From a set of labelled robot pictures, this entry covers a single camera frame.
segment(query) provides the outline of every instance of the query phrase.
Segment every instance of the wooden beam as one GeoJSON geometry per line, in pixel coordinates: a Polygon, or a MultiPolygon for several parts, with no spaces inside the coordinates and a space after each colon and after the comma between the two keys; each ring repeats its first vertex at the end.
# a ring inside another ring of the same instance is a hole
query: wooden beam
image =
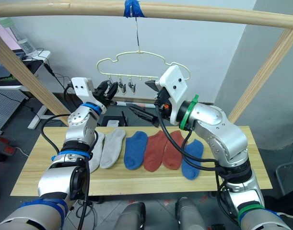
{"type": "Polygon", "coordinates": [[[258,93],[262,85],[267,81],[272,72],[276,69],[278,64],[284,58],[288,50],[293,45],[293,29],[285,29],[281,34],[279,40],[273,47],[269,56],[250,82],[249,86],[242,94],[241,98],[237,102],[228,116],[228,119],[234,123],[243,113],[248,104],[253,100],[255,95],[258,93]]]}
{"type": "MultiPolygon", "coordinates": [[[[150,18],[266,25],[293,29],[293,15],[233,8],[140,2],[150,18]]],[[[0,17],[37,15],[124,15],[124,1],[40,0],[0,3],[0,17]]]]}
{"type": "MultiPolygon", "coordinates": [[[[0,37],[0,63],[53,114],[69,114],[69,110],[30,72],[0,37]]],[[[68,125],[67,117],[60,120],[68,125]]]]}

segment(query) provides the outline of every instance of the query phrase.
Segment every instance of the white hanger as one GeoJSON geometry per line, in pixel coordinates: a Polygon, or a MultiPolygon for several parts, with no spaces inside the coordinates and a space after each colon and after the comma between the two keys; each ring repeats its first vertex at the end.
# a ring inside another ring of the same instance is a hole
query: white hanger
{"type": "Polygon", "coordinates": [[[190,70],[189,70],[186,66],[184,66],[184,65],[182,65],[182,64],[180,64],[180,63],[178,63],[178,62],[167,63],[166,60],[165,60],[165,58],[162,57],[161,55],[158,55],[158,54],[154,54],[154,53],[151,53],[151,52],[147,52],[147,51],[142,51],[142,50],[140,50],[139,36],[138,36],[138,23],[137,23],[137,18],[136,18],[136,31],[137,31],[137,42],[138,42],[138,48],[139,48],[139,50],[137,50],[137,51],[129,51],[129,52],[124,52],[124,53],[117,54],[117,55],[116,55],[116,60],[112,60],[112,59],[109,58],[109,57],[108,57],[108,58],[104,58],[104,59],[99,60],[99,61],[97,62],[97,64],[96,64],[96,67],[97,67],[98,72],[100,72],[101,74],[107,75],[107,76],[109,77],[109,79],[111,79],[111,76],[128,77],[129,79],[131,79],[132,77],[137,77],[137,78],[139,78],[139,80],[142,80],[142,78],[149,78],[150,80],[151,80],[152,78],[160,78],[160,76],[149,76],[149,75],[132,75],[132,74],[121,74],[121,73],[104,73],[104,72],[102,72],[102,71],[99,69],[99,64],[102,63],[103,61],[107,61],[107,60],[109,60],[109,61],[111,61],[111,62],[113,62],[113,63],[114,63],[114,62],[118,62],[118,61],[119,61],[119,59],[118,59],[119,56],[122,56],[122,55],[126,55],[126,54],[149,54],[149,55],[153,55],[153,56],[156,56],[156,57],[158,57],[158,58],[161,58],[161,59],[163,60],[164,64],[166,64],[166,65],[168,65],[168,66],[171,66],[171,65],[179,65],[179,66],[183,67],[183,68],[188,72],[188,77],[185,78],[185,80],[190,79],[190,77],[191,77],[191,73],[190,73],[190,70]]]}

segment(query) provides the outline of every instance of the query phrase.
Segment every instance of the wooden table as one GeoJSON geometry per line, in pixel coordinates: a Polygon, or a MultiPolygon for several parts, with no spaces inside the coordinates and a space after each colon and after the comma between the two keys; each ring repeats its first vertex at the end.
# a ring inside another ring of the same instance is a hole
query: wooden table
{"type": "MultiPolygon", "coordinates": [[[[248,126],[240,127],[248,139],[249,158],[261,189],[272,188],[265,166],[260,157],[254,138],[248,126]]],[[[98,127],[97,131],[109,133],[113,127],[98,127]]],[[[122,127],[126,136],[131,137],[136,131],[144,131],[148,136],[159,131],[154,127],[122,127]]],[[[169,132],[178,130],[178,127],[168,127],[169,132]]],[[[45,133],[61,149],[67,127],[47,127],[45,133]]],[[[213,158],[209,146],[195,133],[189,139],[200,140],[204,145],[204,158],[213,158]]],[[[143,166],[132,171],[125,168],[123,157],[125,140],[122,151],[116,164],[110,169],[98,168],[91,174],[89,195],[124,195],[166,192],[193,192],[215,191],[216,182],[214,172],[201,171],[194,181],[187,180],[181,173],[181,169],[169,170],[163,165],[155,172],[148,172],[143,166]]],[[[55,150],[40,135],[38,138],[13,190],[12,196],[37,196],[37,184],[44,171],[51,163],[51,156],[55,150]]],[[[211,163],[202,163],[203,166],[211,166],[211,163]]]]}

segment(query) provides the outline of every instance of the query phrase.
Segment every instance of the white sock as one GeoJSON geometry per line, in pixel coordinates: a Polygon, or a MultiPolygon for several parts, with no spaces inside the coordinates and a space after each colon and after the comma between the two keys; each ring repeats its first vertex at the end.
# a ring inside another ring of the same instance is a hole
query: white sock
{"type": "Polygon", "coordinates": [[[126,132],[120,128],[115,128],[111,133],[105,135],[102,158],[100,159],[101,168],[108,169],[117,161],[125,135],[126,132]]]}
{"type": "Polygon", "coordinates": [[[93,153],[92,159],[90,159],[89,161],[90,173],[94,172],[98,168],[100,159],[102,157],[103,140],[105,138],[105,135],[101,132],[97,132],[97,133],[98,133],[98,140],[94,146],[94,149],[92,150],[92,153],[93,153]]]}

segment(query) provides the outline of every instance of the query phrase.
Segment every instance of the red sock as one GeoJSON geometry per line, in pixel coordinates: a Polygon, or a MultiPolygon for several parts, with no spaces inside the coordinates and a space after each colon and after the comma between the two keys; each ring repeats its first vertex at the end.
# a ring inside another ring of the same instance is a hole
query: red sock
{"type": "Polygon", "coordinates": [[[154,172],[160,167],[166,142],[167,138],[161,130],[148,137],[143,160],[144,168],[147,171],[154,172]]]}
{"type": "MultiPolygon", "coordinates": [[[[181,136],[180,131],[174,131],[170,135],[175,140],[177,145],[181,146],[184,139],[181,136]]],[[[170,141],[168,141],[165,147],[164,157],[162,159],[164,166],[168,169],[177,170],[180,167],[181,160],[181,153],[172,145],[170,141]]]]}

